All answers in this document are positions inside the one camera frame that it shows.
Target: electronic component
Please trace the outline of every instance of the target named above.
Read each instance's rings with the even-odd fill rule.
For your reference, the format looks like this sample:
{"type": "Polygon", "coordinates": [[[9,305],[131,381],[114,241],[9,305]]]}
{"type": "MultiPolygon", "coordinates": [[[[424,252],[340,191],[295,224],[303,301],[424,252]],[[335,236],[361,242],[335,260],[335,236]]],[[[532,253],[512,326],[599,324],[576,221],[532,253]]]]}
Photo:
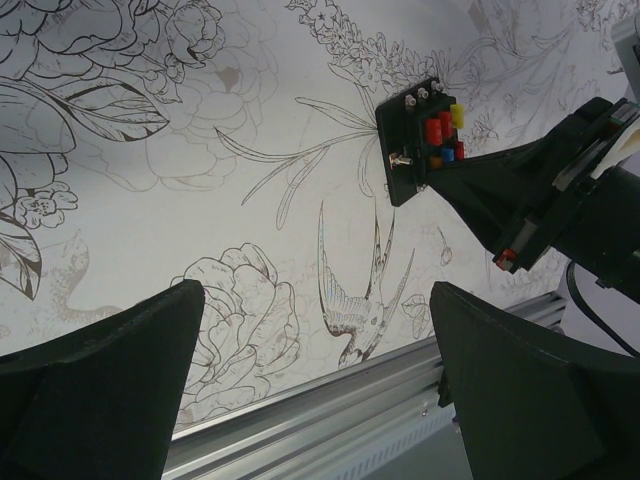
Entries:
{"type": "Polygon", "coordinates": [[[430,170],[464,159],[458,138],[464,108],[444,90],[432,77],[376,109],[389,196],[396,207],[424,189],[430,170]]]}

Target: yellow button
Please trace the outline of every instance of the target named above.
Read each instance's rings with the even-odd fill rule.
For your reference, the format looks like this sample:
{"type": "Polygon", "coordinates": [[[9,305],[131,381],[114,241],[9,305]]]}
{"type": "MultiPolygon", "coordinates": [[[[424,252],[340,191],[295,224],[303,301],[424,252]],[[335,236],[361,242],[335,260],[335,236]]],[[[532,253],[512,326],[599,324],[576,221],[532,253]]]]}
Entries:
{"type": "Polygon", "coordinates": [[[451,105],[451,119],[453,128],[464,128],[464,105],[459,103],[451,105]]]}

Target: metal bolt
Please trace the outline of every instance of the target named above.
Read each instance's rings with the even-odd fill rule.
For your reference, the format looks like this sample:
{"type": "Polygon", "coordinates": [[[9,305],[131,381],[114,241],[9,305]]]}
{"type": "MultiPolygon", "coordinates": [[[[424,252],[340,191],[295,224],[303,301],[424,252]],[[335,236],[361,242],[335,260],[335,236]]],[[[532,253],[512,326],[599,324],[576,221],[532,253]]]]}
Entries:
{"type": "Polygon", "coordinates": [[[392,153],[389,155],[389,162],[391,165],[413,165],[413,160],[407,157],[403,157],[399,153],[392,153]]]}
{"type": "Polygon", "coordinates": [[[414,98],[413,95],[407,95],[406,97],[404,97],[404,106],[407,109],[412,109],[417,105],[417,103],[418,101],[414,98]]]}
{"type": "Polygon", "coordinates": [[[442,92],[444,91],[444,84],[438,83],[435,80],[431,82],[431,90],[434,92],[442,92]]]}
{"type": "Polygon", "coordinates": [[[418,89],[418,98],[420,100],[426,100],[429,98],[429,92],[427,92],[426,88],[419,88],[418,89]]]}

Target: screw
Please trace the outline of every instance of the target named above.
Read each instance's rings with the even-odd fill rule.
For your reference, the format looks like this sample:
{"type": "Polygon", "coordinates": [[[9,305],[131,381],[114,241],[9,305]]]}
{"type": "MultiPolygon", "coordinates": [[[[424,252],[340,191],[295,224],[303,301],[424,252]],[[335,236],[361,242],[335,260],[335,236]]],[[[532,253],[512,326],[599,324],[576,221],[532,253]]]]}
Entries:
{"type": "Polygon", "coordinates": [[[418,98],[420,100],[426,100],[429,98],[429,92],[427,92],[426,88],[419,88],[418,89],[418,98]]]}
{"type": "Polygon", "coordinates": [[[433,82],[431,82],[431,90],[433,90],[434,92],[442,92],[444,91],[444,85],[434,80],[433,82]]]}
{"type": "Polygon", "coordinates": [[[418,101],[414,98],[413,95],[407,95],[406,97],[404,97],[404,106],[407,108],[407,110],[411,110],[416,106],[417,103],[418,101]]]}

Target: blue button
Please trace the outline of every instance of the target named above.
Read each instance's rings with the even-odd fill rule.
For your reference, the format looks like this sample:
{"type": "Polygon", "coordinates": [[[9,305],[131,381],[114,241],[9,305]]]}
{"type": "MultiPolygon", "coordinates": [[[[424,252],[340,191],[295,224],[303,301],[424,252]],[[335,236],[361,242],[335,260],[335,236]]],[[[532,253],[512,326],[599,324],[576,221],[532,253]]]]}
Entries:
{"type": "Polygon", "coordinates": [[[442,160],[444,163],[453,163],[456,160],[456,155],[453,149],[451,148],[443,148],[442,149],[442,160]]]}

